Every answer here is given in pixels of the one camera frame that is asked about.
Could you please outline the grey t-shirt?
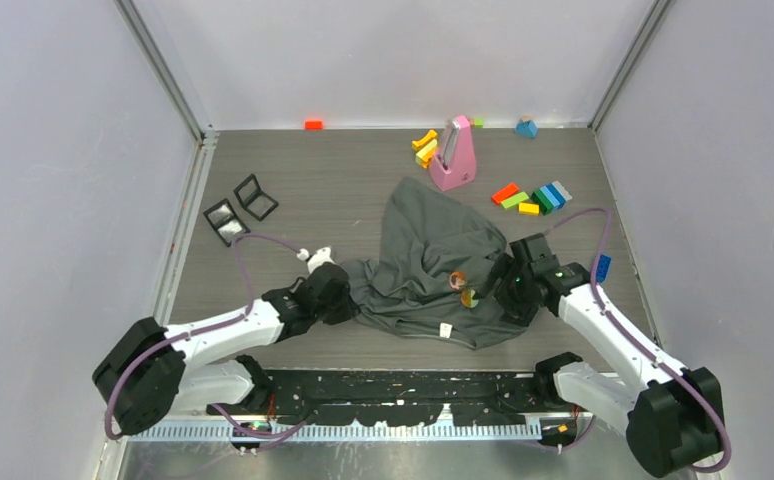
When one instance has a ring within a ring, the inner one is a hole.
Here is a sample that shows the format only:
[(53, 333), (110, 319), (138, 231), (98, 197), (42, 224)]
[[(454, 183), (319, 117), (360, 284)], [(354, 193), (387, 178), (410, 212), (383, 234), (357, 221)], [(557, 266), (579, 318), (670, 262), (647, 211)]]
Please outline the grey t-shirt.
[(503, 233), (477, 210), (405, 177), (388, 198), (378, 257), (340, 265), (360, 324), (478, 350), (526, 329), (506, 321), (491, 297), (462, 305), (449, 277), (459, 272), (468, 287), (480, 287), (506, 248)]

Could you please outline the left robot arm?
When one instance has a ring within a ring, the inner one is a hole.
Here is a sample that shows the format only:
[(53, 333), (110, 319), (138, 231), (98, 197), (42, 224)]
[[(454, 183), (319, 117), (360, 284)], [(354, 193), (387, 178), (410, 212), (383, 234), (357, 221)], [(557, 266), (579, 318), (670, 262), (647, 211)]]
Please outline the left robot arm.
[(348, 274), (328, 262), (287, 289), (197, 322), (164, 327), (152, 317), (131, 325), (92, 374), (106, 403), (106, 435), (149, 430), (172, 411), (211, 404), (261, 412), (270, 398), (262, 371), (235, 354), (303, 335), (317, 322), (356, 314)]

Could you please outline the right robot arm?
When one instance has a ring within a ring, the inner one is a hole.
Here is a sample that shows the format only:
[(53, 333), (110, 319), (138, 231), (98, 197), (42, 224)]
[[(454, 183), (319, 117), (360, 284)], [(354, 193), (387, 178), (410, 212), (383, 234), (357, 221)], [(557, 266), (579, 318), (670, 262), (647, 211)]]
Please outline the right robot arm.
[(503, 309), (504, 320), (526, 326), (545, 308), (584, 337), (613, 369), (607, 377), (565, 352), (536, 364), (534, 397), (547, 410), (584, 407), (624, 436), (650, 475), (696, 469), (717, 456), (731, 458), (719, 380), (707, 368), (690, 369), (645, 336), (612, 303), (596, 270), (564, 265), (544, 234), (514, 241), (479, 292)]

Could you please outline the black brooch box far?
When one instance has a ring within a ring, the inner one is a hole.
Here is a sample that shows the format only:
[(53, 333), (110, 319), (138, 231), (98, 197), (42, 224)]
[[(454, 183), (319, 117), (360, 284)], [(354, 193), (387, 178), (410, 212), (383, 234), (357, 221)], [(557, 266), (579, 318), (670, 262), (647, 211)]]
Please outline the black brooch box far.
[(279, 206), (279, 202), (262, 188), (255, 174), (248, 175), (233, 193), (244, 211), (257, 221), (265, 220)]

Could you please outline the black brooch box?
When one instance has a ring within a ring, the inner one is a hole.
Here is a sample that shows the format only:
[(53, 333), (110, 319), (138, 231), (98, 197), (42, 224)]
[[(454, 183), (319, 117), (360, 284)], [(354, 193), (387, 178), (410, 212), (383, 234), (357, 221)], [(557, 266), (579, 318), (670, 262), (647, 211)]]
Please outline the black brooch box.
[(244, 211), (257, 221), (265, 220), (279, 206), (279, 202), (262, 188), (255, 174), (248, 175), (233, 193)]
[(204, 210), (203, 216), (226, 247), (231, 247), (238, 238), (251, 232), (227, 198)]

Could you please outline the black brooch box near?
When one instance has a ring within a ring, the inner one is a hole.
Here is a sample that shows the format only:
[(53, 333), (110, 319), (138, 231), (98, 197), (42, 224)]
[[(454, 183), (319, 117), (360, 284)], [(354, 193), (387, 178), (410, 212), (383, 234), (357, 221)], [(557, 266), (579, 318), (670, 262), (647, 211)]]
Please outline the black brooch box near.
[(231, 247), (238, 238), (251, 232), (227, 198), (204, 210), (203, 216), (226, 247)]

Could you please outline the small yellow block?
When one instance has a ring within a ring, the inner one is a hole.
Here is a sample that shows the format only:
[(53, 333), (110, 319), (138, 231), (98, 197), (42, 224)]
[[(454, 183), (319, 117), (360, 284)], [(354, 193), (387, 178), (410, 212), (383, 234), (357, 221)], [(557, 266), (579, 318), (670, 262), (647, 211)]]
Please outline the small yellow block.
[(538, 216), (541, 214), (541, 209), (538, 204), (521, 202), (518, 204), (518, 212), (523, 215)]

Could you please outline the lime green block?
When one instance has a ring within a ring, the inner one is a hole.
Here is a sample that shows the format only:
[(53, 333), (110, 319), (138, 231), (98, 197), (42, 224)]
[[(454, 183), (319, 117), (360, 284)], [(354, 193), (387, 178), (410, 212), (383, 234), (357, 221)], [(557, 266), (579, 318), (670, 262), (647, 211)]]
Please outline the lime green block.
[(511, 196), (509, 196), (509, 197), (507, 197), (505, 199), (503, 199), (500, 202), (500, 205), (502, 206), (503, 209), (507, 210), (507, 209), (511, 209), (513, 207), (518, 206), (520, 203), (527, 202), (529, 199), (530, 199), (530, 196), (529, 196), (529, 194), (527, 192), (519, 191), (519, 192), (517, 192), (517, 193), (515, 193), (515, 194), (513, 194), (513, 195), (511, 195)]

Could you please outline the orange long block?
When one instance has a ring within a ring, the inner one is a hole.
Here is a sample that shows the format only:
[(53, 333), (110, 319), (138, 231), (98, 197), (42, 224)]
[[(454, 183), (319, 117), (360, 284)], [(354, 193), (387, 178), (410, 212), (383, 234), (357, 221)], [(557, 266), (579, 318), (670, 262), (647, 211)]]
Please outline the orange long block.
[(517, 194), (520, 188), (515, 183), (509, 183), (499, 189), (491, 196), (491, 201), (496, 205), (501, 205), (503, 201)]

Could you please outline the blue flat brick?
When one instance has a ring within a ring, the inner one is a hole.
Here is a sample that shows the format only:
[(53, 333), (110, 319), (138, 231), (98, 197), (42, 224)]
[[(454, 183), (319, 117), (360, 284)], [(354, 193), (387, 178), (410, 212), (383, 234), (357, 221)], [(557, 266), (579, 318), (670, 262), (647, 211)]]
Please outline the blue flat brick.
[(598, 262), (596, 265), (596, 272), (595, 272), (595, 279), (597, 283), (601, 284), (606, 280), (610, 271), (611, 263), (612, 263), (612, 258), (608, 255), (601, 254), (598, 257)]

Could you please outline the stacked blue green bricks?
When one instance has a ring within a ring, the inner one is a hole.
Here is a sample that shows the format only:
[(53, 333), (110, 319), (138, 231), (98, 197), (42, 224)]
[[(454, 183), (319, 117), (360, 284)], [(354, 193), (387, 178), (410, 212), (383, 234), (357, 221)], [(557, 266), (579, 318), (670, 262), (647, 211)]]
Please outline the stacked blue green bricks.
[(560, 181), (553, 181), (535, 189), (530, 199), (538, 205), (541, 215), (548, 215), (563, 208), (572, 200), (572, 195)]

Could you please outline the pink metronome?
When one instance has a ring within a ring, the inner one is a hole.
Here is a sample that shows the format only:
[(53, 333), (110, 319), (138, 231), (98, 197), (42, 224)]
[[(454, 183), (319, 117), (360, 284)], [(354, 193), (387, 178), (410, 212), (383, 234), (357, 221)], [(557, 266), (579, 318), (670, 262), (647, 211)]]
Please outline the pink metronome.
[(472, 128), (465, 115), (446, 122), (428, 171), (434, 185), (443, 192), (475, 180), (477, 160)]

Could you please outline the blue triangular block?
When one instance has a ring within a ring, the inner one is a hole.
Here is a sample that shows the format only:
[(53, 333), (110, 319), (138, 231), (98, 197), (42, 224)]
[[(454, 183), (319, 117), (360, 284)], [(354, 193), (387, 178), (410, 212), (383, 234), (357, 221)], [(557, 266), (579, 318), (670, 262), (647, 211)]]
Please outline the blue triangular block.
[(517, 122), (514, 132), (525, 138), (536, 138), (539, 132), (539, 127), (535, 123), (534, 119), (530, 116), (523, 116)]

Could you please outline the yellow curved blocks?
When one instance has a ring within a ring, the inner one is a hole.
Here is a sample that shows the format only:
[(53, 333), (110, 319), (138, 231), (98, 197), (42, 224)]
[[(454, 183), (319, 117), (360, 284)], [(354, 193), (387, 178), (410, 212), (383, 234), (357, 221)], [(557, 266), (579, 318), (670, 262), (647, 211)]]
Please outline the yellow curved blocks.
[(438, 132), (429, 130), (421, 138), (411, 142), (415, 153), (415, 162), (422, 168), (428, 168), (438, 146)]

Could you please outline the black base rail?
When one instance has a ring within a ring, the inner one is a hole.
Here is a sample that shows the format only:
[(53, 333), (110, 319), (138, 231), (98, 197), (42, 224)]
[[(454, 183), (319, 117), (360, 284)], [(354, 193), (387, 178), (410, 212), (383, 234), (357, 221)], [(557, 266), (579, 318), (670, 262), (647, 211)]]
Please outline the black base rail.
[[(557, 378), (573, 373), (580, 362), (555, 357), (539, 363), (530, 376), (514, 372), (317, 371), (264, 370), (250, 356), (233, 362), (232, 380), (248, 378), (253, 387), (243, 398), (223, 400), (201, 380), (180, 386), (175, 371), (154, 368), (134, 372), (117, 394), (114, 418), (122, 433), (137, 435), (169, 413), (177, 401), (186, 410), (211, 415), (274, 414), (283, 423), (308, 421), (324, 426), (390, 427), (433, 424), (445, 408), (457, 427), (514, 425), (520, 415), (542, 410), (564, 411), (586, 406), (564, 394)], [(190, 394), (198, 394), (195, 401)], [(704, 368), (684, 371), (681, 379), (648, 382), (632, 399), (624, 399), (622, 431), (636, 444), (653, 442), (675, 448), (698, 434), (716, 431), (699, 393), (717, 412), (722, 410), (718, 381)]]

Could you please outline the red block by wall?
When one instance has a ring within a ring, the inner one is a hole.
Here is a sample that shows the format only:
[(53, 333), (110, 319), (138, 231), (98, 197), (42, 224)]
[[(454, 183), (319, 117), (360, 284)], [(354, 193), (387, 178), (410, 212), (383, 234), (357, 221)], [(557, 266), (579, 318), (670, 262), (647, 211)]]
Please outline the red block by wall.
[(306, 130), (322, 130), (324, 128), (324, 122), (318, 118), (306, 119), (304, 128)]

